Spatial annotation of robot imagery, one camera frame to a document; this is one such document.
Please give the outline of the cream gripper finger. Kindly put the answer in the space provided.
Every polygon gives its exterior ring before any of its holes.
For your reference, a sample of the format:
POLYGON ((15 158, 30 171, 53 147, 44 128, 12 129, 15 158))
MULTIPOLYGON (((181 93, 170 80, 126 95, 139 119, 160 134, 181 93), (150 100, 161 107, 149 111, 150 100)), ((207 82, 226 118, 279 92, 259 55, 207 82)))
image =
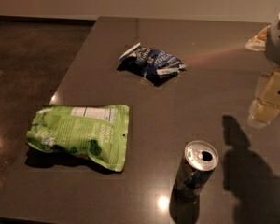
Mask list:
POLYGON ((259 31, 256 35, 250 38, 245 47, 252 51, 265 51, 266 50, 266 42, 267 42, 267 34, 270 30, 270 26, 266 26, 261 31, 259 31))
POLYGON ((270 124, 280 113, 280 68, 260 75, 255 99, 249 108, 248 123, 254 128, 270 124))

